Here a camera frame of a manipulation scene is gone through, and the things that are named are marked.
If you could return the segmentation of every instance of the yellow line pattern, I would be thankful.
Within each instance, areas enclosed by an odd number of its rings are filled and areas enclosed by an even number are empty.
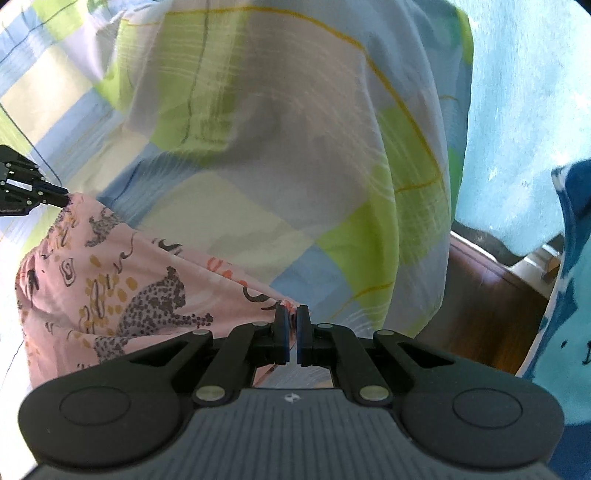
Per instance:
[[[431,179],[431,180],[426,181],[424,183],[417,183],[416,185],[408,185],[405,187],[400,187],[399,189],[394,190],[394,194],[408,192],[409,190],[420,190],[425,187],[430,187],[434,183],[437,183],[439,180],[441,180],[441,171],[439,171],[439,173],[440,173],[440,175],[438,175],[434,179]]]
[[[452,95],[440,95],[439,96],[440,100],[453,100],[457,103],[460,103],[460,100],[458,100],[456,97],[452,96]]]
[[[390,283],[386,283],[384,285],[374,285],[373,287],[368,287],[368,288],[365,288],[364,290],[361,290],[359,293],[355,294],[353,297],[351,297],[349,300],[347,300],[345,303],[343,303],[342,307],[339,308],[336,313],[333,313],[331,315],[331,317],[327,320],[327,322],[331,321],[332,319],[337,318],[337,316],[340,315],[341,312],[345,308],[347,308],[351,303],[353,303],[358,298],[363,297],[364,295],[367,295],[368,293],[373,293],[374,291],[386,290],[386,289],[391,288],[393,286],[394,286],[394,282],[390,282]]]
[[[371,68],[371,70],[373,71],[373,73],[382,82],[384,88],[386,88],[386,90],[392,96],[393,100],[396,102],[396,104],[398,105],[398,107],[402,110],[403,114],[410,121],[410,124],[411,124],[414,132],[416,133],[416,135],[418,136],[419,141],[421,142],[421,145],[427,151],[427,155],[428,155],[429,159],[431,160],[431,162],[433,163],[433,165],[435,166],[435,168],[437,170],[437,176],[436,176],[436,178],[433,181],[428,182],[426,184],[418,185],[418,186],[405,187],[403,190],[411,190],[411,189],[422,188],[424,186],[428,186],[428,185],[433,184],[433,183],[438,182],[438,181],[441,182],[441,186],[444,188],[444,185],[443,185],[443,182],[442,182],[443,173],[442,173],[442,171],[441,171],[441,169],[439,167],[439,163],[437,162],[437,159],[435,158],[435,155],[433,153],[433,150],[431,149],[431,147],[429,146],[427,140],[425,139],[425,136],[423,135],[423,132],[421,131],[421,129],[417,125],[415,119],[411,115],[410,111],[408,110],[406,104],[404,103],[404,101],[402,100],[402,98],[400,97],[400,95],[398,94],[398,92],[390,84],[390,82],[389,82],[388,78],[386,77],[386,75],[384,75],[380,71],[380,69],[375,64],[375,62],[370,58],[370,56],[369,56],[366,48],[360,42],[358,42],[357,40],[355,40],[354,38],[352,38],[352,37],[350,37],[348,35],[345,35],[344,33],[341,33],[338,30],[335,30],[334,28],[326,25],[325,23],[322,23],[319,20],[316,20],[313,17],[308,17],[307,15],[303,15],[301,13],[294,12],[292,10],[286,10],[286,9],[280,9],[280,8],[274,8],[274,7],[258,7],[258,6],[255,6],[255,5],[245,5],[245,6],[242,6],[242,7],[212,8],[212,9],[203,8],[203,9],[187,10],[187,11],[182,11],[182,12],[167,12],[166,15],[186,15],[186,14],[205,14],[205,13],[210,13],[210,14],[225,14],[225,13],[232,13],[232,12],[261,12],[261,13],[272,13],[272,14],[288,15],[290,17],[299,18],[301,20],[308,21],[308,22],[316,25],[317,27],[322,28],[323,30],[327,31],[328,33],[330,33],[330,34],[334,35],[335,37],[337,37],[337,38],[339,38],[339,39],[347,42],[348,44],[352,45],[354,48],[357,48],[358,50],[360,50],[361,52],[363,52],[363,55],[365,56],[365,60],[367,61],[368,65]],[[129,21],[127,21],[127,23],[128,23],[128,25],[130,27],[145,27],[145,26],[148,26],[148,25],[160,25],[160,22],[146,23],[146,24],[131,24],[131,23],[129,23]]]

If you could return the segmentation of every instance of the wooden floor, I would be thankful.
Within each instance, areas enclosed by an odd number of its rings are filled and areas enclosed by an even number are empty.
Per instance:
[[[503,266],[452,237],[443,305],[417,340],[513,374],[547,303]]]

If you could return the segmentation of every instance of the logo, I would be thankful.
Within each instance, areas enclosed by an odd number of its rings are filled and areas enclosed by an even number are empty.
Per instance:
[[[297,393],[288,393],[285,397],[283,397],[283,400],[293,405],[297,401],[301,400],[301,397]]]

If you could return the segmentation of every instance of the blue patterned fabric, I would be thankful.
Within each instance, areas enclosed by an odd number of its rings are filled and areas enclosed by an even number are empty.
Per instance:
[[[518,375],[560,402],[566,428],[550,467],[591,479],[591,160],[552,173],[566,227],[561,272]]]

